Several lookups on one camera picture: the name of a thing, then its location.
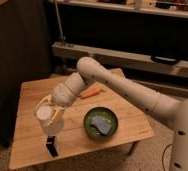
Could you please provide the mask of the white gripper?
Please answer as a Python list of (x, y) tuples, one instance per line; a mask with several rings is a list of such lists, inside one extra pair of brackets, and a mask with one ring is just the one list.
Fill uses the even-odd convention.
[[(76, 96), (70, 91), (70, 89), (64, 84), (61, 83), (59, 85), (57, 85), (51, 95), (47, 95), (45, 97), (43, 97), (35, 106), (35, 112), (38, 110), (38, 108), (42, 105), (42, 104), (49, 104), (51, 105), (51, 98), (52, 101), (58, 105), (58, 106), (62, 106), (62, 107), (67, 107), (70, 106), (75, 100), (76, 100)], [(64, 114), (65, 109), (64, 108), (59, 108), (56, 110), (54, 116), (53, 116), (53, 123), (57, 124), (60, 120), (60, 118), (62, 117), (62, 115)]]

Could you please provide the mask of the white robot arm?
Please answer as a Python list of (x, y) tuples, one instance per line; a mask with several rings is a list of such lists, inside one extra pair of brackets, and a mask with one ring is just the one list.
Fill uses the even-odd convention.
[(60, 117), (78, 95), (100, 82), (138, 109), (174, 131), (169, 171), (188, 171), (188, 99), (177, 100), (125, 77), (111, 73), (98, 61), (82, 57), (77, 71), (37, 103), (34, 114), (43, 130), (52, 134)]

